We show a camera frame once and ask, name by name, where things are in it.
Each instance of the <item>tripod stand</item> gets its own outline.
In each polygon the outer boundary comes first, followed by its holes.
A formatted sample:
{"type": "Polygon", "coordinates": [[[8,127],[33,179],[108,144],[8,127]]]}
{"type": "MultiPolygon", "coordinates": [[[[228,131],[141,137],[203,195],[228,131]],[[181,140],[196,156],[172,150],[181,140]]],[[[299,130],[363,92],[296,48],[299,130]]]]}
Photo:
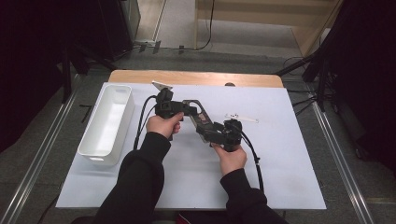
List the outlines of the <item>tripod stand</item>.
{"type": "Polygon", "coordinates": [[[345,26],[347,24],[347,17],[348,15],[351,15],[351,13],[353,13],[355,9],[354,6],[355,4],[353,4],[353,0],[352,1],[345,0],[343,5],[341,6],[340,12],[334,22],[332,29],[330,30],[326,38],[323,40],[323,43],[319,46],[319,48],[311,55],[308,55],[307,57],[301,59],[299,62],[293,63],[288,67],[285,67],[274,73],[274,75],[278,75],[282,77],[287,73],[293,71],[294,69],[297,69],[309,63],[308,67],[303,73],[303,81],[312,82],[317,76],[317,74],[319,74],[317,97],[318,97],[318,106],[320,107],[322,112],[325,111],[323,106],[323,100],[324,100],[326,77],[331,70],[332,48],[334,48],[335,43],[338,44],[343,41],[342,31],[345,30],[345,26]]]}
{"type": "Polygon", "coordinates": [[[77,72],[80,74],[87,74],[88,70],[90,69],[88,64],[85,62],[84,55],[94,59],[110,71],[117,69],[115,65],[101,58],[90,49],[87,49],[78,43],[69,44],[66,40],[64,43],[62,59],[62,75],[64,77],[64,98],[62,99],[62,103],[67,101],[72,92],[70,63],[74,65],[77,72]]]}

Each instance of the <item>black cable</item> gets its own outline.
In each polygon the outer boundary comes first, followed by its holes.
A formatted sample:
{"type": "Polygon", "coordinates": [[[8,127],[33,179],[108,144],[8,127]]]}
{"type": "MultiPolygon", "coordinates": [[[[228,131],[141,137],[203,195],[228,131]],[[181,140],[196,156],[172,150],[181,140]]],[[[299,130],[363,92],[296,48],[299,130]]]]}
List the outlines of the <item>black cable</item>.
{"type": "Polygon", "coordinates": [[[148,112],[148,114],[146,115],[146,119],[145,119],[145,122],[143,122],[143,125],[142,125],[142,127],[141,127],[141,129],[140,129],[140,132],[139,133],[142,133],[143,132],[143,129],[145,128],[145,125],[146,125],[146,122],[148,121],[148,119],[149,119],[149,114],[151,113],[151,111],[152,111],[152,109],[154,109],[154,107],[155,107],[155,105],[149,110],[149,112],[148,112]]]}
{"type": "Polygon", "coordinates": [[[260,190],[264,192],[264,184],[262,183],[262,169],[260,168],[260,158],[257,157],[256,151],[254,150],[253,145],[251,144],[250,140],[248,139],[248,136],[238,127],[232,124],[232,126],[242,134],[244,141],[247,143],[247,146],[250,147],[251,153],[253,154],[253,159],[254,163],[256,164],[256,170],[257,170],[257,176],[259,178],[259,185],[260,185],[260,190]]]}
{"type": "Polygon", "coordinates": [[[295,115],[299,116],[301,113],[303,113],[303,111],[305,111],[310,105],[312,105],[315,101],[311,101],[309,102],[308,105],[304,106],[300,111],[296,112],[295,115]]]}
{"type": "Polygon", "coordinates": [[[84,118],[82,118],[82,120],[81,120],[81,123],[83,123],[85,121],[85,119],[88,117],[88,115],[90,114],[93,105],[79,105],[79,106],[88,108],[87,112],[85,112],[84,118]]]}
{"type": "Polygon", "coordinates": [[[286,89],[288,92],[306,92],[306,93],[310,93],[310,92],[315,92],[315,91],[317,91],[317,90],[314,90],[314,91],[295,91],[295,90],[289,90],[289,89],[286,89]]]}
{"type": "Polygon", "coordinates": [[[148,103],[148,101],[152,98],[156,98],[157,96],[155,95],[151,95],[146,101],[145,103],[143,103],[143,108],[142,108],[142,112],[140,113],[140,120],[139,120],[139,125],[137,126],[137,134],[136,134],[136,138],[134,139],[134,150],[137,150],[137,144],[139,143],[139,137],[142,131],[142,120],[143,120],[143,115],[145,113],[145,109],[146,109],[146,105],[148,103]]]}
{"type": "Polygon", "coordinates": [[[205,27],[206,27],[206,31],[207,32],[211,32],[211,30],[209,30],[209,26],[207,24],[207,19],[206,19],[206,11],[205,11],[205,27]]]}
{"type": "Polygon", "coordinates": [[[295,106],[297,106],[297,105],[300,105],[300,104],[303,104],[303,103],[305,103],[305,102],[307,102],[307,101],[312,101],[312,100],[316,100],[317,99],[317,97],[316,96],[312,96],[312,97],[309,97],[308,99],[306,99],[306,100],[302,100],[302,101],[299,101],[299,102],[296,102],[296,103],[293,103],[293,104],[291,104],[293,107],[295,107],[295,106]]]}
{"type": "Polygon", "coordinates": [[[48,213],[48,211],[50,210],[50,208],[51,208],[51,207],[55,204],[55,202],[58,200],[59,195],[60,195],[60,194],[58,194],[58,195],[52,200],[52,202],[47,206],[46,210],[44,210],[43,214],[41,214],[41,217],[40,217],[40,219],[38,220],[37,224],[40,224],[40,223],[43,222],[44,217],[46,216],[46,214],[48,213]]]}
{"type": "MultiPolygon", "coordinates": [[[[117,58],[114,59],[114,62],[119,61],[119,60],[120,60],[121,58],[123,58],[125,55],[127,55],[128,53],[131,53],[132,51],[134,51],[134,50],[136,50],[136,49],[140,49],[140,47],[137,47],[137,48],[134,48],[134,49],[131,49],[131,50],[127,50],[127,51],[123,52],[122,54],[118,55],[117,58]]],[[[111,61],[108,60],[108,59],[104,59],[104,60],[107,61],[108,63],[114,63],[114,62],[111,62],[111,61]]],[[[87,62],[87,63],[88,63],[88,64],[97,64],[97,63],[99,63],[99,62],[97,62],[97,61],[95,61],[94,59],[92,59],[91,61],[89,61],[89,62],[87,62]]]]}
{"type": "Polygon", "coordinates": [[[206,42],[206,44],[204,46],[202,46],[200,48],[197,48],[197,49],[175,49],[175,48],[159,48],[159,49],[174,49],[174,50],[182,50],[182,51],[198,51],[198,50],[206,48],[206,46],[210,43],[210,40],[212,39],[212,21],[213,21],[213,11],[214,10],[215,10],[215,0],[213,0],[213,2],[212,2],[212,10],[211,10],[211,13],[210,13],[209,38],[207,39],[207,42],[206,42]]]}
{"type": "MultiPolygon", "coordinates": [[[[304,62],[304,57],[290,57],[290,58],[288,58],[287,60],[285,60],[285,62],[283,62],[283,68],[286,67],[286,62],[289,61],[289,60],[291,60],[291,59],[301,59],[300,61],[304,62]]],[[[300,76],[300,75],[298,75],[298,74],[293,74],[293,73],[290,73],[290,72],[288,72],[288,74],[290,74],[291,76],[300,76]]]]}

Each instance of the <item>black jacket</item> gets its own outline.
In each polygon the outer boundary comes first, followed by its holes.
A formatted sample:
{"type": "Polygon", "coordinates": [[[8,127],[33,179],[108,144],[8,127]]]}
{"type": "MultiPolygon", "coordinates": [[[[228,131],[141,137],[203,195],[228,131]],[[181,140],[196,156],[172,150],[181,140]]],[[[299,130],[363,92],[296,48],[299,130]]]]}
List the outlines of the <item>black jacket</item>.
{"type": "MultiPolygon", "coordinates": [[[[163,190],[163,158],[171,144],[158,133],[147,133],[140,150],[122,161],[116,186],[99,208],[93,223],[151,223],[163,190]]],[[[286,223],[267,204],[259,189],[252,189],[245,170],[220,180],[227,191],[227,213],[232,222],[286,223]]]]}

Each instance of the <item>white container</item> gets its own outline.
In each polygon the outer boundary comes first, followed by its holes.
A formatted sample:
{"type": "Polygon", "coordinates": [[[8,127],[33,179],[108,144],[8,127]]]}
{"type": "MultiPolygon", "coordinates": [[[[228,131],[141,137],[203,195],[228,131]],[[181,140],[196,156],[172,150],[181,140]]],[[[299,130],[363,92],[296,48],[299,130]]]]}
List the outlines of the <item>white container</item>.
{"type": "Polygon", "coordinates": [[[117,164],[133,112],[131,87],[107,85],[102,88],[78,153],[95,164],[117,164]]]}

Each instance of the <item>black wire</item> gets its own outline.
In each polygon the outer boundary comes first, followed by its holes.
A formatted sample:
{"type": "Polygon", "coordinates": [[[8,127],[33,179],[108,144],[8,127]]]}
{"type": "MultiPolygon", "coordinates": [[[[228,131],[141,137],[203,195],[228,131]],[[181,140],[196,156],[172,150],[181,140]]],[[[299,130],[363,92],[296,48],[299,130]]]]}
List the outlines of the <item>black wire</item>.
{"type": "Polygon", "coordinates": [[[326,94],[325,97],[327,98],[327,100],[330,101],[330,103],[332,104],[332,106],[336,105],[335,102],[335,95],[336,95],[336,90],[333,88],[334,85],[334,81],[337,79],[337,75],[333,72],[330,72],[327,76],[326,76],[326,87],[327,90],[329,90],[331,93],[326,94]]]}
{"type": "MultiPolygon", "coordinates": [[[[291,59],[301,59],[301,61],[304,61],[303,58],[304,58],[304,57],[290,57],[290,58],[288,58],[287,60],[285,60],[285,62],[283,62],[283,68],[286,67],[286,62],[287,62],[287,61],[289,61],[289,60],[291,60],[291,59]]],[[[288,74],[290,74],[290,75],[292,75],[292,76],[300,76],[299,74],[293,74],[293,73],[290,73],[290,72],[288,72],[288,74]]]]}
{"type": "MultiPolygon", "coordinates": [[[[114,62],[119,61],[119,60],[120,60],[121,58],[123,58],[125,55],[127,55],[128,53],[131,53],[132,51],[134,51],[134,50],[136,50],[136,49],[139,49],[139,47],[134,48],[134,49],[131,49],[131,50],[127,50],[127,51],[123,52],[122,54],[118,55],[117,58],[114,59],[114,62]]],[[[97,62],[95,59],[92,59],[92,58],[90,58],[90,59],[91,59],[91,61],[87,62],[88,64],[97,64],[97,63],[99,63],[99,62],[97,62]]],[[[111,62],[111,61],[108,60],[108,59],[104,59],[104,60],[107,61],[108,63],[114,63],[114,62],[111,62]]]]}
{"type": "Polygon", "coordinates": [[[139,137],[142,131],[142,120],[143,120],[143,115],[145,113],[145,109],[146,109],[146,105],[148,103],[148,101],[152,98],[156,98],[157,96],[155,95],[151,95],[143,104],[143,108],[142,108],[142,112],[140,113],[140,120],[139,120],[139,125],[137,126],[137,134],[136,134],[136,138],[134,139],[134,150],[137,150],[137,144],[139,143],[139,137]]]}
{"type": "Polygon", "coordinates": [[[306,99],[306,100],[299,101],[299,102],[293,103],[293,104],[291,104],[291,105],[292,105],[293,107],[295,107],[295,106],[300,105],[300,104],[303,104],[303,103],[305,103],[305,102],[307,102],[307,101],[312,101],[312,100],[316,100],[316,99],[317,99],[316,96],[312,96],[312,97],[309,97],[309,98],[306,99]]]}
{"type": "Polygon", "coordinates": [[[40,223],[43,222],[44,217],[46,216],[46,214],[48,213],[48,211],[50,210],[50,208],[51,208],[51,207],[55,204],[55,202],[58,200],[59,195],[60,195],[60,194],[58,194],[58,195],[52,200],[52,202],[47,206],[46,210],[44,210],[43,214],[41,214],[41,217],[40,217],[40,219],[38,220],[37,224],[40,224],[40,223]]]}
{"type": "Polygon", "coordinates": [[[315,101],[311,101],[309,102],[308,105],[304,106],[300,111],[296,112],[295,115],[299,116],[301,113],[303,113],[303,111],[305,111],[310,105],[312,105],[315,101]]]}
{"type": "Polygon", "coordinates": [[[174,49],[174,50],[182,50],[182,51],[198,51],[198,50],[206,48],[207,45],[210,43],[210,40],[212,39],[212,21],[213,21],[213,11],[214,10],[215,10],[215,0],[213,0],[213,2],[212,2],[212,10],[211,10],[211,13],[210,13],[209,38],[207,39],[207,42],[206,42],[206,44],[204,46],[202,46],[200,48],[197,48],[197,49],[175,49],[175,48],[159,48],[159,49],[174,49]]]}
{"type": "Polygon", "coordinates": [[[232,126],[242,134],[244,141],[247,143],[247,146],[250,147],[251,153],[253,154],[253,159],[254,163],[256,164],[256,170],[257,170],[257,176],[259,178],[259,185],[260,185],[260,190],[264,192],[264,184],[262,183],[262,169],[260,168],[260,158],[257,157],[256,151],[254,150],[253,145],[251,144],[250,140],[248,139],[248,136],[238,127],[232,124],[232,126]]]}
{"type": "Polygon", "coordinates": [[[307,92],[307,93],[310,93],[310,92],[316,92],[317,90],[314,90],[314,91],[295,91],[295,90],[289,90],[289,89],[286,89],[288,92],[307,92]]]}
{"type": "Polygon", "coordinates": [[[151,113],[151,111],[152,111],[152,109],[154,109],[154,107],[155,107],[155,105],[149,110],[148,114],[146,115],[145,122],[143,122],[142,128],[140,129],[140,132],[139,132],[139,133],[142,133],[142,132],[143,132],[143,129],[145,128],[146,122],[147,122],[148,119],[149,119],[149,113],[151,113]]]}

